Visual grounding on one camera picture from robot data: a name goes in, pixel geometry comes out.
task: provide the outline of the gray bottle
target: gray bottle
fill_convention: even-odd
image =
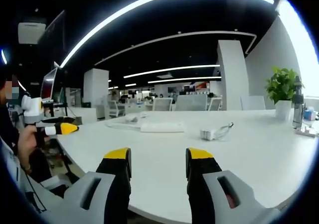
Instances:
[[[304,95],[302,93],[302,83],[299,76],[296,76],[295,78],[295,94],[293,97],[293,102],[295,107],[293,127],[301,128],[304,116]]]

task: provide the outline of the person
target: person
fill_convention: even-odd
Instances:
[[[21,133],[13,127],[11,118],[9,116],[8,109],[6,107],[7,96],[11,96],[12,82],[10,81],[12,74],[7,66],[0,65],[0,137],[5,146],[12,150],[12,154],[15,155],[21,166],[25,171],[37,182],[42,182],[51,178],[51,172],[49,164],[45,158],[45,155],[38,148],[32,150],[25,150],[20,141],[20,136],[32,136],[32,131],[36,131],[36,127],[28,127],[22,129]]]

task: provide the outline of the white chair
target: white chair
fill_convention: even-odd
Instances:
[[[182,95],[177,97],[176,111],[206,111],[207,95]]]
[[[266,109],[263,96],[241,96],[240,101],[243,111],[258,111]]]
[[[109,116],[118,117],[125,115],[125,106],[118,106],[116,101],[108,101]]]
[[[155,98],[153,111],[171,111],[173,98]]]
[[[208,111],[219,111],[221,107],[221,97],[210,98]]]

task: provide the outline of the white pillar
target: white pillar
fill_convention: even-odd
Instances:
[[[223,110],[241,110],[240,97],[249,95],[245,57],[240,41],[218,41],[218,64],[220,64]]]
[[[91,102],[91,107],[102,105],[109,93],[109,71],[92,69],[84,74],[83,102]]]

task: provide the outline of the black ceiling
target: black ceiling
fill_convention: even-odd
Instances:
[[[99,22],[136,0],[9,0],[5,5],[4,23],[0,24],[0,46],[6,47],[19,80],[32,89],[30,82],[40,82],[52,60],[60,63],[75,44]],[[19,45],[17,24],[27,17],[45,18],[47,26],[62,11],[63,32],[50,41],[52,47],[41,50],[37,45]],[[155,0],[136,8],[111,22],[95,34],[69,61],[68,86],[81,88],[83,73],[91,68],[110,71],[111,86],[158,80],[144,75],[123,79],[139,72],[189,66],[216,64],[218,39],[241,41],[246,51],[251,36],[202,34],[159,41],[132,49],[101,61],[116,52],[153,39],[195,31],[248,32],[260,38],[276,17],[274,5],[262,0]],[[211,76],[212,69],[191,69],[172,72],[176,78]]]

